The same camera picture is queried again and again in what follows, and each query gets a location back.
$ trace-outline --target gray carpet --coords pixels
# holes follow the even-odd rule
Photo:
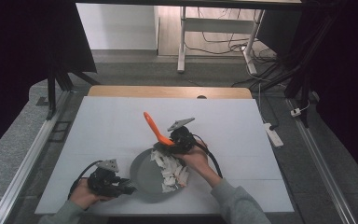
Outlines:
[[[173,62],[97,63],[99,74],[89,75],[104,85],[143,86],[230,87],[235,82],[249,78],[242,63],[197,63],[195,60],[194,63],[186,64],[186,72],[182,75],[176,73],[176,66],[177,64]],[[267,65],[259,65],[257,68],[262,71]],[[76,87],[70,95],[71,100],[66,105],[64,113],[59,118],[57,132],[51,134],[7,223],[36,223],[40,218],[34,214],[34,210],[61,153],[64,142],[62,139],[64,140],[70,130],[81,100],[87,95],[90,87],[75,76],[71,76],[71,79]],[[238,87],[248,86],[249,84],[245,83]],[[46,117],[47,107],[40,102],[38,104],[40,97],[47,97],[46,81],[35,84],[30,89],[29,103],[0,141],[0,198]],[[310,106],[310,129],[324,150],[323,154],[358,219],[358,166],[319,118],[315,112],[315,103],[312,102]],[[270,213],[267,214],[268,218],[272,223],[342,223],[295,121],[290,116],[282,96],[282,87],[273,88],[262,94],[261,112],[266,121],[279,125],[276,131],[283,140],[284,147],[275,148],[274,153],[296,210],[294,213]],[[107,217],[82,218],[82,223],[107,221]],[[110,219],[110,223],[135,221],[137,220],[128,218]]]

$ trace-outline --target hand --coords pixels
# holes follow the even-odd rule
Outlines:
[[[80,179],[77,187],[69,198],[70,201],[79,205],[84,210],[98,201],[109,201],[113,198],[99,196],[91,192],[87,184],[87,178]]]
[[[207,147],[207,145],[204,145],[201,141],[198,141],[198,143]],[[185,163],[197,171],[197,173],[199,173],[212,188],[218,185],[222,180],[222,178],[220,178],[220,176],[209,166],[208,156],[205,151],[197,146],[191,148],[187,154],[174,154],[173,156],[184,160]]]

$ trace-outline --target white tabletop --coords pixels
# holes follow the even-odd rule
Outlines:
[[[93,161],[117,159],[117,175],[130,177],[135,157],[157,142],[145,111],[166,136],[176,120],[195,118],[186,127],[208,144],[229,183],[243,186],[265,212],[294,211],[255,100],[92,96],[85,97],[79,108],[35,212],[56,213],[73,181]],[[135,192],[97,203],[89,212],[107,216],[218,214],[210,191],[206,181],[190,171],[187,187],[161,202],[145,200]]]

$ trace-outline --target human arm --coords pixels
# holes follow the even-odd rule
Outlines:
[[[80,214],[98,201],[108,201],[112,198],[99,196],[91,192],[87,179],[80,179],[71,197],[54,216],[43,216],[39,224],[76,224]]]
[[[175,157],[184,160],[213,188],[211,193],[227,223],[270,223],[260,205],[243,187],[232,187],[209,166],[208,157],[201,148],[193,147],[187,154]]]

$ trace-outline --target orange handle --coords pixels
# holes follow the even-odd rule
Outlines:
[[[155,122],[152,120],[152,118],[150,117],[149,114],[147,114],[147,112],[144,112],[144,116],[145,119],[147,121],[147,123],[149,124],[150,128],[152,129],[153,133],[156,135],[156,138],[158,139],[158,141],[166,146],[172,146],[174,145],[174,142],[171,141],[169,138],[161,135],[161,133],[159,133],[158,128],[155,124]]]

